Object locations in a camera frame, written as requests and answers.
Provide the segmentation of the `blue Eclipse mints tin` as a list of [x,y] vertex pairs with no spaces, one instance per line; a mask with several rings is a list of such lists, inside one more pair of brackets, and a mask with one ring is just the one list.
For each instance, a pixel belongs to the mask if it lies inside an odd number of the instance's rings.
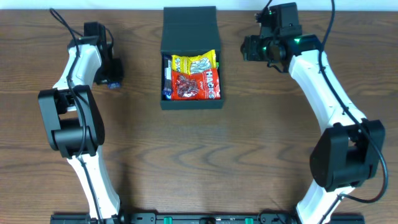
[[108,88],[110,90],[118,89],[121,88],[121,83],[120,82],[112,82],[108,84]]

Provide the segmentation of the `dark blue chocolate bar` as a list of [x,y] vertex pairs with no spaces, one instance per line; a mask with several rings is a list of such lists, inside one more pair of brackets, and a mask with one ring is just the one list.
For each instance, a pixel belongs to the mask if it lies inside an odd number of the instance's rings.
[[170,55],[163,56],[164,63],[164,87],[162,90],[163,95],[172,94],[172,57]]

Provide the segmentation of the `blue Oreo cookie pack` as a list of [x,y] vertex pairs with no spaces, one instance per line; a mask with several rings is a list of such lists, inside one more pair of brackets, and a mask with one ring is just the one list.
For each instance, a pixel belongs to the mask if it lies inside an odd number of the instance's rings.
[[166,100],[171,100],[172,99],[172,94],[171,93],[165,94],[165,99]]

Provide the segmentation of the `yellow Hacks candy bag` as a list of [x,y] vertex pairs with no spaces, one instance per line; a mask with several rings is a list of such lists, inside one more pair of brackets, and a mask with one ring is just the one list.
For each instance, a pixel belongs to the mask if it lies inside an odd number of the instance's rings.
[[210,50],[203,55],[187,57],[172,55],[172,70],[188,75],[216,68],[216,52]]

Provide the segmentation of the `dark green box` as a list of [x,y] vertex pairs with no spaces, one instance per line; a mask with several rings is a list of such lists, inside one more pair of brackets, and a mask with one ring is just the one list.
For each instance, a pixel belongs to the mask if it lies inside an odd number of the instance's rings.
[[198,56],[210,50],[216,53],[221,98],[219,100],[168,100],[160,94],[163,110],[221,109],[224,104],[221,39],[217,25],[216,7],[165,7],[163,17],[161,54],[161,90],[165,84],[164,57],[166,55]]

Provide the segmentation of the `red Hacks candy bag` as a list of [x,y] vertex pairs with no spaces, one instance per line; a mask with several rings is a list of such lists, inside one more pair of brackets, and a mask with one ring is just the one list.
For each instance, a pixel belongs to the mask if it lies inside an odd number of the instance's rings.
[[220,99],[220,80],[216,68],[191,75],[172,71],[171,100]]

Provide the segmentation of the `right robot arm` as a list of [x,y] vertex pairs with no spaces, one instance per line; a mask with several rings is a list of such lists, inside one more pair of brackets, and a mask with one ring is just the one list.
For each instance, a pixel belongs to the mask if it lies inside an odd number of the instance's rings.
[[245,61],[265,62],[269,68],[290,75],[304,92],[320,127],[321,136],[310,155],[312,183],[291,215],[279,223],[363,223],[361,215],[335,215],[353,190],[382,171],[382,187],[370,199],[386,193],[389,173],[382,154],[385,129],[369,120],[340,85],[328,63],[325,39],[304,34],[294,2],[268,3],[255,15],[258,35],[244,38]]

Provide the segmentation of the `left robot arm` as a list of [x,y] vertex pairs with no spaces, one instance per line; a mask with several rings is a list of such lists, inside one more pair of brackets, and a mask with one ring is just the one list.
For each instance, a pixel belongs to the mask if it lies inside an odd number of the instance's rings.
[[105,128],[91,90],[93,84],[118,88],[124,78],[109,35],[99,22],[86,22],[83,35],[68,45],[59,81],[38,95],[49,145],[73,167],[89,204],[87,214],[53,214],[51,223],[128,222],[104,163]]

